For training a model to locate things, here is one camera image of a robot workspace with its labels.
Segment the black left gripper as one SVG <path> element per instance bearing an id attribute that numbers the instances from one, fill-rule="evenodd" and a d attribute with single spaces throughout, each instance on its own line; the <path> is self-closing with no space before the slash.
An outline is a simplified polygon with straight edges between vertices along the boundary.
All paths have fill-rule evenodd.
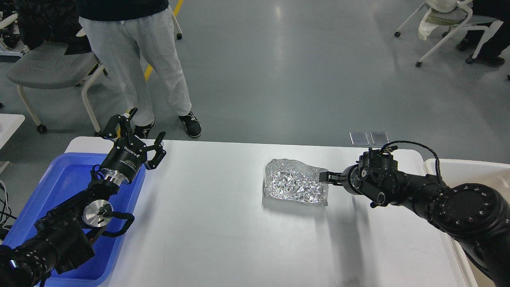
<path id="1" fill-rule="evenodd" d="M 114 147 L 101 163 L 100 171 L 104 175 L 122 174 L 124 177 L 122 181 L 126 184 L 130 184 L 135 179 L 143 163 L 147 170 L 156 169 L 167 154 L 163 149 L 166 132 L 160 132 L 154 144 L 149 146 L 139 138 L 134 138 L 131 120 L 137 111 L 138 108 L 133 108 L 122 115 L 113 115 L 100 132 L 100 138 L 115 141 Z M 155 151 L 151 160 L 147 160 L 149 151 Z"/>

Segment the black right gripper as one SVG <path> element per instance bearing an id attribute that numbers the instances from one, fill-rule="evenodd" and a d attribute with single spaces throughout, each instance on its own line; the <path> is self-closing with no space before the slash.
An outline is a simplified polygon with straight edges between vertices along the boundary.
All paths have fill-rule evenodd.
<path id="1" fill-rule="evenodd" d="M 358 165 L 352 165 L 346 168 L 343 173 L 335 173 L 332 171 L 323 171 L 319 174 L 319 182 L 324 184 L 332 184 L 344 189 L 352 195 L 363 195 L 363 181 L 368 178 L 368 169 L 360 168 Z"/>

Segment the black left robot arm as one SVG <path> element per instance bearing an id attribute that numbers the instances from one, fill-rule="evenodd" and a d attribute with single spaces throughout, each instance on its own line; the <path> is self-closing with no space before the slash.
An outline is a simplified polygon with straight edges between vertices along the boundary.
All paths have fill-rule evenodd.
<path id="1" fill-rule="evenodd" d="M 137 111 L 133 108 L 109 119 L 102 138 L 114 146 L 100 165 L 92 167 L 86 189 L 38 219 L 36 234 L 18 247 L 1 245 L 2 287 L 42 287 L 53 271 L 65 273 L 93 258 L 93 245 L 101 236 L 116 238 L 126 233 L 135 217 L 115 211 L 109 198 L 122 184 L 131 184 L 142 165 L 155 169 L 166 155 L 165 132 L 153 145 L 134 135 L 130 122 Z"/>

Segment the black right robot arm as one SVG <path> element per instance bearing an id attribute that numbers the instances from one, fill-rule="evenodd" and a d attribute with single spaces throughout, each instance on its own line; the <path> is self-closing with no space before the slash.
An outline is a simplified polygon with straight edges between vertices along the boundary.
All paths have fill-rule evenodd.
<path id="1" fill-rule="evenodd" d="M 325 171 L 319 182 L 341 186 L 371 200 L 372 208 L 404 206 L 456 240 L 467 258 L 497 287 L 510 285 L 509 203 L 499 191 L 478 183 L 449 187 L 435 158 L 435 174 L 399 171 L 397 141 L 369 148 L 342 173 Z"/>

